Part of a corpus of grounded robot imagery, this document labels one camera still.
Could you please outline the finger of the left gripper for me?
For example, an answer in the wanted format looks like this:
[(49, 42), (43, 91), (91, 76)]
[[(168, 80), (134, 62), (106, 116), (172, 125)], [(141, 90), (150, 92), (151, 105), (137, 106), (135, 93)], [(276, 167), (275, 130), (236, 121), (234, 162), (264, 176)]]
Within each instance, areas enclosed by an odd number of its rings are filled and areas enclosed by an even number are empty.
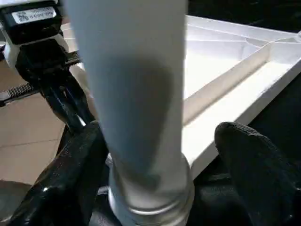
[(53, 113), (65, 123), (72, 134), (95, 120), (89, 110), (86, 95), (77, 81), (67, 81), (61, 88), (51, 84), (44, 88), (44, 97)]

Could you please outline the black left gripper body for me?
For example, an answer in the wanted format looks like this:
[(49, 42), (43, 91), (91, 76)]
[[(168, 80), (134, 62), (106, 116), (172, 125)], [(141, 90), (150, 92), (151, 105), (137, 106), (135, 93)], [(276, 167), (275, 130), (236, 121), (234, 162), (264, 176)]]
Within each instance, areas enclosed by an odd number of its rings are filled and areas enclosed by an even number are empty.
[(40, 93), (54, 96), (59, 103), (66, 101), (77, 106), (82, 89), (72, 77), (70, 67), (81, 62), (77, 51), (68, 52), (55, 39), (21, 45), (12, 66), (26, 81), (24, 85), (0, 93), (0, 105)]

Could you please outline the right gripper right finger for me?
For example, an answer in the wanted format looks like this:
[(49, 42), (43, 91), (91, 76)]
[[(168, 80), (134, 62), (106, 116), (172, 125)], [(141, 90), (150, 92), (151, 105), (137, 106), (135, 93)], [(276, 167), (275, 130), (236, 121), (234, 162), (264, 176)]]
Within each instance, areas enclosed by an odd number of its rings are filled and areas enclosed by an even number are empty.
[(301, 224), (301, 170), (280, 149), (235, 122), (220, 123), (214, 142), (253, 225)]

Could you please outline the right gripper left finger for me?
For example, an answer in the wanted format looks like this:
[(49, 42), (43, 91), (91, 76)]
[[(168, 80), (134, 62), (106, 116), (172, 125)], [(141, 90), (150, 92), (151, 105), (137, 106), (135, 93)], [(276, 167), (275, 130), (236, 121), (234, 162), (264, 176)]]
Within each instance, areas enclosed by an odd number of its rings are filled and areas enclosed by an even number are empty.
[(87, 124), (43, 170), (8, 224), (87, 226), (107, 155), (99, 122)]

